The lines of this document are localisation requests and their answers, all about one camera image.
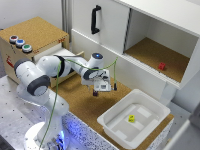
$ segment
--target green cable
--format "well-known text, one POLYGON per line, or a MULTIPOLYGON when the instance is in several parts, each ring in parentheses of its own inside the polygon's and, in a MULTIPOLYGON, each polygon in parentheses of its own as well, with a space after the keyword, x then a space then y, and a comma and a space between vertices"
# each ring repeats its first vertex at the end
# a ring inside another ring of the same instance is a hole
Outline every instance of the green cable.
MULTIPOLYGON (((108 65, 107 67, 101 68, 101 69, 88 68, 88 67, 85 67, 85 66, 83 66, 83 65, 81 65, 81 64, 79 64, 79 63, 77 63, 77 62, 75 62, 75 61, 73 61, 73 60, 69 60, 69 59, 65 59, 65 61, 73 62, 73 63, 75 63, 75 64, 77 64, 77 65, 79 65, 79 66, 81 66, 81 67, 83 67, 83 68, 87 68, 87 69, 90 69, 90 70, 103 70, 103 69, 107 69, 107 68, 111 67, 112 65, 114 65, 114 82, 116 83, 116 78, 115 78, 115 66, 116 66, 116 63, 117 63, 117 59, 118 59, 118 57, 115 59, 115 61, 114 61, 112 64, 108 65)), ((49 119, 49 124, 48 124, 47 130, 46 130, 46 132, 45 132, 45 134, 44 134, 44 137, 43 137, 43 139, 42 139, 42 142, 41 142, 41 144, 40 144, 39 150, 40 150, 40 148, 41 148, 41 146, 42 146, 42 144, 43 144, 43 142, 44 142, 44 139, 45 139, 45 137, 46 137, 46 134, 47 134, 47 132, 48 132, 48 130, 49 130, 49 127, 50 127, 50 124, 51 124, 51 119, 52 119, 52 117, 53 117, 54 108, 55 108, 55 105, 56 105, 56 100, 57 100, 57 95, 58 95, 58 78, 59 78, 59 72, 60 72, 60 65, 61 65, 61 61, 60 61, 60 63, 58 64, 57 80, 56 80, 56 96, 55 96, 55 101, 54 101, 54 104, 53 104, 53 109, 52 109, 52 111, 51 111, 51 116, 50 116, 50 119, 49 119)))

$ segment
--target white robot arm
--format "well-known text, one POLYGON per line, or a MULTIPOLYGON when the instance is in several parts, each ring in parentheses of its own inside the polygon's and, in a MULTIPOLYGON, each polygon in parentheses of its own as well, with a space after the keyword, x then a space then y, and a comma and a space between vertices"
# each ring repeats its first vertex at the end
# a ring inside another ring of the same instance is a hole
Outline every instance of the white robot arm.
MULTIPOLYGON (((17 78, 20 80, 20 84, 17 87, 19 97, 30 103, 45 106, 48 109, 45 123, 40 127, 32 141, 25 142, 25 149, 30 148, 31 144, 34 143, 33 141, 35 141, 33 147, 38 147, 48 127, 55 100, 55 93, 48 89, 50 85, 49 77, 56 78, 57 74, 59 77, 64 77, 74 70, 81 76, 83 85, 94 85, 95 91, 111 91, 109 71, 102 69, 103 66, 103 56, 99 53, 92 54, 88 62, 79 56, 44 56, 40 58, 37 64, 34 64, 29 59, 20 59, 16 62, 14 69, 17 78)), ((50 149, 52 147, 50 145, 54 145, 54 149, 56 149, 55 147, 59 147, 59 149, 67 147, 66 138, 62 139, 62 146, 59 144, 55 146, 55 141, 63 131, 61 117, 67 114, 68 110, 68 103, 58 96, 52 116, 52 123, 43 141, 43 149, 50 149)))

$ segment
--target cabinet shelf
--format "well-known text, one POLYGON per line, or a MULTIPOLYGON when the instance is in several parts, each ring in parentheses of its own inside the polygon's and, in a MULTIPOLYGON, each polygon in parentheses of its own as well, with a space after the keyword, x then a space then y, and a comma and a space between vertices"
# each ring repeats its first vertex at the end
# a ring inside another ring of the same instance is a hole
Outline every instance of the cabinet shelf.
POLYGON ((149 38, 144 38, 126 50, 125 53, 176 80, 177 82, 181 82, 190 60, 190 58, 179 54, 149 38), (164 70, 158 69, 160 62, 166 64, 164 70))

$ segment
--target black handle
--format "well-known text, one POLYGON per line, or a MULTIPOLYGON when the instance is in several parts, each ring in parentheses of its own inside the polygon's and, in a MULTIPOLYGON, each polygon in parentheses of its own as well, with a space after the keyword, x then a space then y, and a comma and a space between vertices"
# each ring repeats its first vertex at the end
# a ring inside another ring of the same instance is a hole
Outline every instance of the black handle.
POLYGON ((92 10, 92 24, 91 24, 91 31, 92 34, 98 33, 100 30, 96 28, 96 12, 101 10, 101 7, 96 5, 96 8, 92 10))

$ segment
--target white tray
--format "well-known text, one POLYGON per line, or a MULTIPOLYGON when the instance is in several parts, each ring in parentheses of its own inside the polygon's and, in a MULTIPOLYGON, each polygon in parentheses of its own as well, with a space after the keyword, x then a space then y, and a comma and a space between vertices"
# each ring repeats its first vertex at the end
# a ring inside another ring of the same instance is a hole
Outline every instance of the white tray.
POLYGON ((97 121, 119 145, 135 149, 169 113, 169 108, 135 89, 103 113, 97 121), (135 122, 128 122, 129 115, 135 116, 135 122))

